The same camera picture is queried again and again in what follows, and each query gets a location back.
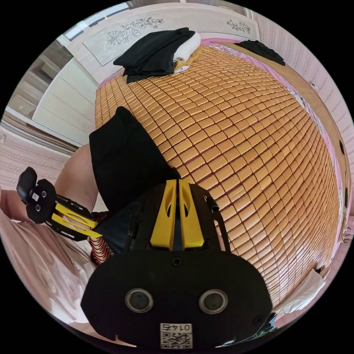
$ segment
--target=printed number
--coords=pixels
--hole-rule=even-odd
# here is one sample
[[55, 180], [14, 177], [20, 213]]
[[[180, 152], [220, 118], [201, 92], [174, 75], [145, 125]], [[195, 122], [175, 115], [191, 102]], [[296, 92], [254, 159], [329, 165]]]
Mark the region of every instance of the printed number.
[[190, 332], [192, 327], [190, 324], [172, 324], [162, 323], [161, 331], [163, 332]]

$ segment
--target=person's leg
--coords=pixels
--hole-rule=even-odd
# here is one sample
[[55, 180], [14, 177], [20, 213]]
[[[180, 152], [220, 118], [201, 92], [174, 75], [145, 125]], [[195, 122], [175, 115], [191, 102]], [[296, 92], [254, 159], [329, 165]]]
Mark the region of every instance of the person's leg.
[[98, 195], [89, 144], [80, 147], [66, 162], [55, 184], [56, 193], [92, 212]]

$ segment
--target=bamboo mat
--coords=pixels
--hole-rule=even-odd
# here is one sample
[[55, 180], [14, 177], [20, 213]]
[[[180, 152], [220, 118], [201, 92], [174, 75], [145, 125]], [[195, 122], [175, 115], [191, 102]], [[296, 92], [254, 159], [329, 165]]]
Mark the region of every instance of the bamboo mat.
[[97, 90], [96, 127], [128, 108], [166, 161], [217, 201], [234, 254], [273, 306], [325, 264], [338, 226], [336, 176], [315, 123], [272, 76], [204, 47], [182, 73]]

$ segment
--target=yellow plastic part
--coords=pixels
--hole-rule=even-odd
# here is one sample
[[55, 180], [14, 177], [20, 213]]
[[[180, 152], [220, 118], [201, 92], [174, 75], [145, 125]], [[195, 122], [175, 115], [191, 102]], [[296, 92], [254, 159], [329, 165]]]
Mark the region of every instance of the yellow plastic part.
[[69, 219], [72, 219], [78, 223], [80, 223], [82, 226], [71, 222], [70, 220], [65, 220], [63, 219], [61, 216], [59, 216], [58, 214], [53, 214], [52, 215], [52, 219], [54, 221], [56, 221], [57, 223], [72, 229], [74, 231], [80, 232], [83, 235], [87, 236], [87, 237], [91, 237], [91, 238], [97, 238], [97, 237], [101, 237], [102, 235], [100, 235], [99, 233], [92, 231], [91, 229], [93, 229], [94, 227], [96, 227], [98, 225], [98, 223], [96, 221], [87, 219], [73, 211], [71, 211], [70, 209], [68, 209], [67, 207], [63, 206], [60, 203], [57, 203], [55, 206], [55, 210], [57, 210], [59, 213], [61, 213], [62, 215], [66, 216]]
[[202, 247], [204, 244], [204, 237], [200, 228], [191, 188], [187, 180], [179, 181], [179, 192], [183, 250], [186, 248]]
[[153, 247], [168, 248], [172, 251], [174, 239], [174, 223], [176, 219], [177, 181], [166, 182], [165, 191], [150, 243]]

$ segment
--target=white towel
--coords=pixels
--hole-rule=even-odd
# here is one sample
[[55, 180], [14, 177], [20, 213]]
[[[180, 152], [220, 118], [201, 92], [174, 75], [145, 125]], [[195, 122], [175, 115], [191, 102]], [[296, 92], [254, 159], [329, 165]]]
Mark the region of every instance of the white towel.
[[200, 41], [200, 35], [196, 32], [189, 40], [179, 46], [173, 56], [173, 60], [181, 59], [186, 62], [190, 55], [200, 46]]
[[304, 309], [325, 285], [321, 275], [311, 269], [308, 276], [300, 283], [296, 290], [283, 301], [274, 312], [291, 313]]
[[175, 70], [175, 73], [181, 73], [182, 71], [186, 71], [189, 68], [189, 65], [183, 65], [179, 69]]

